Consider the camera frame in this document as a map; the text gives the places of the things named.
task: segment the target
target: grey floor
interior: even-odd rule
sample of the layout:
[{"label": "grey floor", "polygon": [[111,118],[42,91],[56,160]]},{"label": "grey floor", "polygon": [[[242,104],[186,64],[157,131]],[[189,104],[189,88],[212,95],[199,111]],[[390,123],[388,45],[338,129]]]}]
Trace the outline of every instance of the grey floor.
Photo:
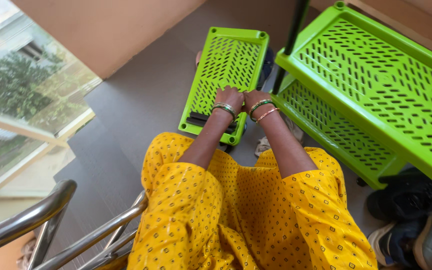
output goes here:
[{"label": "grey floor", "polygon": [[[56,176],[74,179],[78,189],[50,251],[55,254],[127,209],[142,190],[140,168],[147,146],[161,132],[180,132],[178,123],[195,74],[195,56],[210,27],[265,31],[275,51],[285,44],[294,1],[208,0],[162,37],[138,53],[85,97],[96,113],[69,144],[76,159]],[[309,9],[307,23],[319,12]],[[241,165],[252,166],[262,129],[248,122],[241,143],[231,152]],[[309,136],[305,146],[321,147]],[[357,175],[342,165],[348,209],[364,234],[384,225],[365,207],[370,187],[359,187]],[[77,257],[64,269],[76,269],[100,251],[106,240]]]}]

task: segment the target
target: perforated shelf panel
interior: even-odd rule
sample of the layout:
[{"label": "perforated shelf panel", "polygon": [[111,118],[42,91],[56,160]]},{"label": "perforated shelf panel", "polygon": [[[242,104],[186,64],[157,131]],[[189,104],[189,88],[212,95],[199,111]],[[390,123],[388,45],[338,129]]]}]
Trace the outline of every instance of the perforated shelf panel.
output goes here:
[{"label": "perforated shelf panel", "polygon": [[432,52],[334,6],[276,63],[432,179]]},{"label": "perforated shelf panel", "polygon": [[299,127],[348,164],[372,188],[386,185],[379,176],[397,174],[405,165],[396,154],[358,128],[293,76],[287,75],[283,90],[273,101]]},{"label": "perforated shelf panel", "polygon": [[[211,114],[216,89],[229,85],[239,91],[251,91],[258,84],[269,36],[257,30],[212,27],[202,50],[179,130],[199,134],[202,127],[186,122],[189,113]],[[243,135],[246,113],[236,119],[232,134],[223,134],[221,142],[236,145]]]}]

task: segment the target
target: hand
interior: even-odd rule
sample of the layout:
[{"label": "hand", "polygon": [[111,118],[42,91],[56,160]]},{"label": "hand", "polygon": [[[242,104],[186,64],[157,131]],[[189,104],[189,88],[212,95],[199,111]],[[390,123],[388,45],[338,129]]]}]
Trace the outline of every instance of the hand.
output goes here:
[{"label": "hand", "polygon": [[223,102],[233,107],[236,111],[236,117],[241,113],[243,101],[244,95],[243,93],[238,92],[236,87],[226,85],[224,91],[221,88],[216,89],[216,98],[214,99],[214,102]]},{"label": "hand", "polygon": [[[251,112],[251,108],[262,100],[271,100],[271,95],[266,92],[252,90],[251,92],[243,92],[244,94],[244,106],[243,110],[249,115]],[[267,113],[269,110],[274,108],[274,105],[271,103],[266,103],[258,108],[256,108],[252,114],[254,119],[260,118],[263,114]]]}]

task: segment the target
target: black metal pole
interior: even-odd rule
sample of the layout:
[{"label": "black metal pole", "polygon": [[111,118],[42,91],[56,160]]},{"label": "black metal pole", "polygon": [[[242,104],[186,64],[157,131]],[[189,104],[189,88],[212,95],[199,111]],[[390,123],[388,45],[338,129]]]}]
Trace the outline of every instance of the black metal pole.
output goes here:
[{"label": "black metal pole", "polygon": [[[298,34],[303,27],[304,18],[309,7],[310,0],[296,0],[296,5],[294,6],[293,20],[291,22],[291,27],[289,28],[289,35],[286,41],[286,47],[284,48],[284,54],[290,55],[293,52],[294,44]],[[273,85],[273,94],[276,95],[281,87],[281,82],[283,81],[284,74],[286,70],[282,67],[278,67],[276,79]]]}]

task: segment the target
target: printed yellow fabric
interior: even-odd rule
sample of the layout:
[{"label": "printed yellow fabric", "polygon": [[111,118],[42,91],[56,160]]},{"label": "printed yellow fabric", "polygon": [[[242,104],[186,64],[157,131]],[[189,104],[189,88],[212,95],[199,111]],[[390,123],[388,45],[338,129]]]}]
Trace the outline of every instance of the printed yellow fabric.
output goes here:
[{"label": "printed yellow fabric", "polygon": [[324,150],[305,148],[318,170],[281,179],[271,150],[255,167],[220,150],[207,170],[177,162],[192,141],[163,133],[149,146],[149,206],[129,270],[377,269],[347,210],[343,172]]}]

